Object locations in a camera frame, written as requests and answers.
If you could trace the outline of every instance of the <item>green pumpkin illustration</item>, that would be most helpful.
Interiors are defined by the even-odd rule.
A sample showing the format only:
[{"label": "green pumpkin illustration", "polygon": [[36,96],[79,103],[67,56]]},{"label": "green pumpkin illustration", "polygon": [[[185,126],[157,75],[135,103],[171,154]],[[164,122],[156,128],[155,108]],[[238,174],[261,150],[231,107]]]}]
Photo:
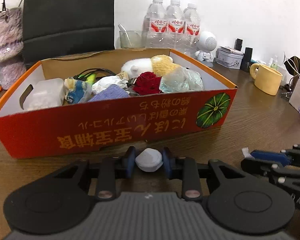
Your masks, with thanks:
[{"label": "green pumpkin illustration", "polygon": [[197,126],[207,128],[218,122],[227,112],[230,104],[230,96],[220,93],[210,98],[199,110],[197,115]]}]

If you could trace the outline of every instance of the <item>iridescent plastic wrap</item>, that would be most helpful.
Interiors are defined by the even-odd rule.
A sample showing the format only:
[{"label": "iridescent plastic wrap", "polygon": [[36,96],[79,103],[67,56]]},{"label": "iridescent plastic wrap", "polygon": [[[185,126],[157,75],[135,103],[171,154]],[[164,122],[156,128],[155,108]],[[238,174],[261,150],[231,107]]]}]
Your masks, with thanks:
[{"label": "iridescent plastic wrap", "polygon": [[197,71],[178,67],[161,78],[159,89],[163,93],[201,91],[203,83]]},{"label": "iridescent plastic wrap", "polygon": [[12,8],[0,13],[0,73],[7,90],[25,71],[21,51],[22,11]]}]

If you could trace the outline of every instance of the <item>mug handle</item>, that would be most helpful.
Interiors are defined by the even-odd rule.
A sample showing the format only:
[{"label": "mug handle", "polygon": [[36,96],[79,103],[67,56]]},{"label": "mug handle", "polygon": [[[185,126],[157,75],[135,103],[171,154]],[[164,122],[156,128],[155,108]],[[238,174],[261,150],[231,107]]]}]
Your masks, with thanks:
[{"label": "mug handle", "polygon": [[259,63],[253,63],[250,67],[250,75],[253,79],[256,79],[256,68],[259,67]]}]

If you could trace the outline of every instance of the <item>gray ribbed panel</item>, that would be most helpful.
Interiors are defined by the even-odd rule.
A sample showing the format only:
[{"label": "gray ribbed panel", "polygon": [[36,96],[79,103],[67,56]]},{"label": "gray ribbed panel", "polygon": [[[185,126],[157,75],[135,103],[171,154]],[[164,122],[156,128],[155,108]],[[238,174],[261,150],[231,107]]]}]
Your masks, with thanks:
[{"label": "gray ribbed panel", "polygon": [[202,207],[180,200],[176,193],[122,193],[112,202],[98,203],[80,225],[49,236],[17,231],[5,240],[292,240],[280,232],[243,236],[212,222]]}]

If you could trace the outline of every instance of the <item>red rose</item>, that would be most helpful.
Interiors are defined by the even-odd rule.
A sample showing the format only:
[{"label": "red rose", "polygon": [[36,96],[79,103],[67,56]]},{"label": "red rose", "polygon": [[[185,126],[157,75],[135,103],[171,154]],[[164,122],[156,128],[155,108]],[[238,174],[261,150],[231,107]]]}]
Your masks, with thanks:
[{"label": "red rose", "polygon": [[141,96],[158,94],[160,80],[153,72],[144,72],[137,77],[133,90]]}]

